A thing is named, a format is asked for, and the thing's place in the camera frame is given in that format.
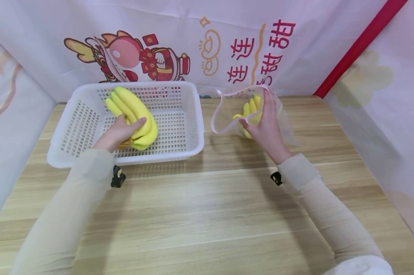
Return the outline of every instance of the red pole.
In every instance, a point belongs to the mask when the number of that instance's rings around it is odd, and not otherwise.
[[[335,85],[340,77],[354,63],[355,60],[364,52],[372,41],[380,34],[384,27],[389,24],[390,20],[399,12],[408,0],[387,0],[378,14],[370,22],[369,26],[363,31],[360,37],[355,41],[351,48],[338,62],[328,77],[320,85],[314,95],[324,98],[329,90]]]

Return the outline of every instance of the beige sleeve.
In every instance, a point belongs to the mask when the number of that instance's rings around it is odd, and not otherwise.
[[[92,212],[110,189],[114,157],[83,152],[26,237],[12,275],[69,274]]]
[[[278,166],[288,192],[308,212],[331,246],[337,263],[363,255],[383,258],[360,221],[326,187],[320,173],[302,154]]]

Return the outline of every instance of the wood grain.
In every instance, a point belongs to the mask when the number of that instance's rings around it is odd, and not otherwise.
[[[252,141],[210,128],[216,99],[202,99],[204,151],[186,162],[123,168],[89,220],[74,274],[322,274],[331,251],[308,215],[269,176],[276,168]],[[326,104],[282,98],[302,152],[360,219],[395,274],[414,274],[414,237],[384,196]],[[0,274],[68,170],[46,153],[58,105],[0,214]]]

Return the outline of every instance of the white backdrop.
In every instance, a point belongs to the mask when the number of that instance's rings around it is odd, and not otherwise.
[[[0,211],[55,101],[0,45]]]
[[[414,234],[414,0],[325,99]]]
[[[1,0],[0,43],[57,101],[82,84],[137,80],[309,95],[385,2]]]

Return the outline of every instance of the yellow flower pattern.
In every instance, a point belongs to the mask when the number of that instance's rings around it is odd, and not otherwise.
[[[383,90],[393,80],[389,66],[378,66],[380,55],[366,50],[343,74],[332,93],[341,107],[360,109],[367,105],[374,91]]]

